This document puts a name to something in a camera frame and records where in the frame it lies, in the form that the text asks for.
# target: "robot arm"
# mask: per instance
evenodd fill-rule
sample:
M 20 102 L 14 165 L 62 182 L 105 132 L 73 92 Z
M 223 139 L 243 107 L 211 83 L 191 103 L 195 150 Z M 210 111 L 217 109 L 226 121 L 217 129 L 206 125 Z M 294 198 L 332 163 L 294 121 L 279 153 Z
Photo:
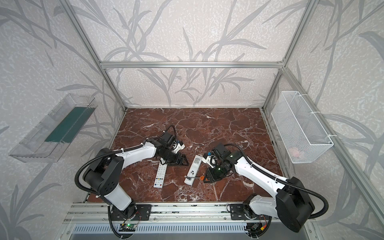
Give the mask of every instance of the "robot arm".
M 127 166 L 143 159 L 160 157 L 162 164 L 169 166 L 188 166 L 185 154 L 178 153 L 185 145 L 176 137 L 165 132 L 155 139 L 146 139 L 142 144 L 127 151 L 118 150 L 113 154 L 104 148 L 96 157 L 109 155 L 92 162 L 86 169 L 83 180 L 87 182 L 107 204 L 117 208 L 124 218 L 134 214 L 135 202 L 119 185 L 121 171 Z
M 225 147 L 228 145 L 236 146 L 234 144 L 219 144 L 213 148 L 212 152 L 203 156 L 207 162 L 213 163 L 212 158 L 216 162 L 214 168 L 207 169 L 204 182 L 219 181 L 228 176 L 232 170 L 265 189 L 271 197 L 251 195 L 243 202 L 244 213 L 247 218 L 254 219 L 257 215 L 276 217 L 290 230 L 299 232 L 308 218 L 317 216 L 316 214 L 311 215 L 314 211 L 314 205 L 307 193 L 311 191 L 305 189 L 300 180 L 295 177 L 287 179 L 274 174 L 250 160 L 238 146 L 236 147 L 240 151 L 229 151 Z M 324 207 L 326 209 L 325 211 L 323 209 L 321 214 L 324 214 L 328 209 L 326 200 Z

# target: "black joint motor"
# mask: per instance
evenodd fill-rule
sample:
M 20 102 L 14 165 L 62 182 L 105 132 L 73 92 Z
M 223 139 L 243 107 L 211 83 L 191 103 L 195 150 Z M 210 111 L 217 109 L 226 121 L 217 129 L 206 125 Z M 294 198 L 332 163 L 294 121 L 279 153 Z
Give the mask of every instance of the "black joint motor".
M 176 141 L 176 137 L 168 132 L 165 132 L 159 139 L 157 139 L 164 147 L 170 148 Z
M 304 188 L 303 183 L 292 177 L 289 183 Z M 294 232 L 299 232 L 314 211 L 314 205 L 308 193 L 288 185 L 276 194 L 276 210 L 281 222 Z
M 96 157 L 104 155 L 112 150 L 103 148 Z M 122 157 L 111 155 L 94 161 L 85 170 L 83 180 L 88 183 L 100 196 L 111 193 L 119 183 L 119 176 L 124 163 Z

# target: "white remote control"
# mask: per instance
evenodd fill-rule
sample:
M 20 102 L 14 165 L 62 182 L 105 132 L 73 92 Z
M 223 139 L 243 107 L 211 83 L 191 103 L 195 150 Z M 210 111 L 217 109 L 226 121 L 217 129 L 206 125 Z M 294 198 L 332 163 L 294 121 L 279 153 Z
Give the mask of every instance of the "white remote control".
M 184 183 L 185 184 L 188 184 L 188 185 L 191 185 L 193 184 L 193 181 L 195 180 L 194 178 L 192 177 L 196 177 L 196 174 L 197 174 L 197 170 L 199 169 L 200 167 L 200 164 L 201 164 L 201 160 L 202 160 L 202 156 L 199 156 L 199 155 L 196 155 L 195 156 L 195 159 L 193 160 L 192 164 L 191 164 L 191 167 L 189 168 L 189 171 L 188 171 L 188 174 L 187 174 L 187 177 L 191 177 L 190 179 L 188 178 L 185 178 L 184 180 Z
M 157 169 L 155 183 L 153 184 L 153 187 L 156 187 L 156 188 L 163 188 L 164 177 L 167 171 L 167 165 L 166 164 L 162 165 L 161 160 L 162 159 L 160 159 L 160 162 L 159 162 L 159 168 Z

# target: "leaf pattern wallpaper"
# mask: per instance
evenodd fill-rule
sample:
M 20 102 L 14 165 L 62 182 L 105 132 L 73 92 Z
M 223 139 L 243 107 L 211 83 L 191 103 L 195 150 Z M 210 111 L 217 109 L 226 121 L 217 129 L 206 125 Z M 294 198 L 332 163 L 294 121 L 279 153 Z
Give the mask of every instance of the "leaf pattern wallpaper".
M 71 3 L 102 61 L 281 61 L 307 0 Z M 125 104 L 133 107 L 262 106 L 263 98 L 254 96 L 268 94 L 276 73 L 108 69 Z
M 384 196 L 384 2 L 320 2 L 288 62 L 298 82 Z M 279 92 L 293 90 L 282 79 L 266 114 L 292 175 L 323 192 L 330 211 L 317 222 L 325 239 L 384 239 L 384 230 L 332 150 L 310 164 L 293 165 L 270 113 Z
M 77 169 L 107 146 L 122 107 L 70 25 L 46 0 L 0 2 L 0 239 L 54 239 L 85 193 Z M 68 93 L 98 104 L 57 163 L 22 163 L 8 155 Z

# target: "aluminum frame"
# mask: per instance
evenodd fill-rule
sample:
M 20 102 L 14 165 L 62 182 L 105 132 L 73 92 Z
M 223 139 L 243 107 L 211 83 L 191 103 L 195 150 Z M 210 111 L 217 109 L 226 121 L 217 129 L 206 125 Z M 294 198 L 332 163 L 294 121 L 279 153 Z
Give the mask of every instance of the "aluminum frame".
M 296 29 L 296 32 L 295 32 L 295 34 L 291 40 L 291 43 L 289 44 L 287 53 L 285 54 L 285 56 L 282 60 L 282 62 L 283 62 L 282 67 L 286 67 L 288 61 L 292 57 L 292 54 L 293 54 L 297 44 L 299 43 L 299 41 L 300 41 L 304 31 L 305 31 L 305 28 L 308 26 L 308 23 L 311 20 L 311 17 L 313 15 L 318 3 L 319 3 L 319 0 L 309 0 L 308 1 L 307 6 L 306 6 L 304 13 L 303 13 L 303 17 L 301 18 L 300 23 Z M 271 100 L 273 92 L 275 91 L 275 89 L 277 88 L 277 86 L 280 83 L 281 76 L 282 76 L 282 72 L 281 72 L 281 68 L 279 68 L 279 72 L 276 75 L 276 78 L 272 84 L 272 87 L 271 87 L 268 95 L 267 95 L 267 98 L 265 99 L 263 109 L 266 108 L 269 101 Z
M 281 68 L 282 62 L 173 62 L 173 61 L 108 61 L 101 62 L 107 68 Z
M 61 8 L 63 9 L 64 14 L 67 16 L 72 27 L 75 29 L 75 32 L 78 34 L 80 40 L 83 42 L 85 48 L 87 49 L 89 55 L 91 56 L 91 59 L 93 60 L 93 63 L 95 64 L 96 68 L 99 70 L 100 74 L 104 78 L 104 81 L 106 82 L 108 87 L 111 89 L 113 95 L 117 99 L 120 106 L 125 110 L 126 106 L 124 104 L 124 101 L 122 100 L 119 92 L 117 91 L 115 85 L 112 83 L 112 81 L 109 78 L 109 76 L 107 75 L 107 73 L 100 66 L 100 59 L 97 56 L 95 49 L 92 47 L 91 41 L 89 40 L 87 34 L 85 33 L 79 19 L 77 18 L 76 13 L 74 12 L 74 9 L 72 8 L 72 5 L 69 2 L 69 0 L 58 0 L 58 1 L 60 3 Z
M 151 215 L 145 223 L 248 223 L 258 220 L 231 220 L 228 204 L 242 202 L 142 202 L 151 204 Z M 114 221 L 114 225 L 124 221 Z M 272 218 L 272 222 L 281 222 Z M 55 240 L 69 240 L 71 233 L 78 223 L 100 224 L 108 223 L 106 203 L 73 204 L 57 232 Z
M 289 84 L 293 89 L 301 93 L 308 103 L 310 108 L 314 112 L 318 112 L 317 117 L 320 123 L 323 125 L 326 132 L 330 135 L 336 135 L 336 132 L 330 126 L 328 121 L 320 113 L 317 106 L 313 103 L 312 99 L 306 95 L 306 91 L 299 84 L 296 77 L 288 68 L 282 68 L 283 76 L 287 79 Z M 361 192 L 364 200 L 367 202 L 368 206 L 372 209 L 374 215 L 377 217 L 379 222 L 384 228 L 384 200 L 381 195 L 378 193 L 376 188 L 372 185 L 371 181 L 365 175 L 363 170 L 358 166 L 353 156 L 349 153 L 348 149 L 345 147 L 343 142 L 338 136 L 331 136 L 333 140 L 333 151 L 339 159 L 341 165 L 344 167 L 345 171 L 348 173 L 352 181 L 355 183 L 356 187 Z
M 266 126 L 266 131 L 267 131 L 267 133 L 269 135 L 269 138 L 271 139 L 272 147 L 273 147 L 273 149 L 275 151 L 277 161 L 279 162 L 279 166 L 280 166 L 281 172 L 283 173 L 284 177 L 291 178 L 292 176 L 289 173 L 287 165 L 284 162 L 284 158 L 283 158 L 283 155 L 282 155 L 282 153 L 280 151 L 280 148 L 279 148 L 279 146 L 277 146 L 277 141 L 276 141 L 275 135 L 273 134 L 271 125 L 269 124 L 269 120 L 266 117 L 265 112 L 263 111 L 262 108 L 260 108 L 260 112 L 262 114 L 262 118 L 263 118 L 264 124 Z

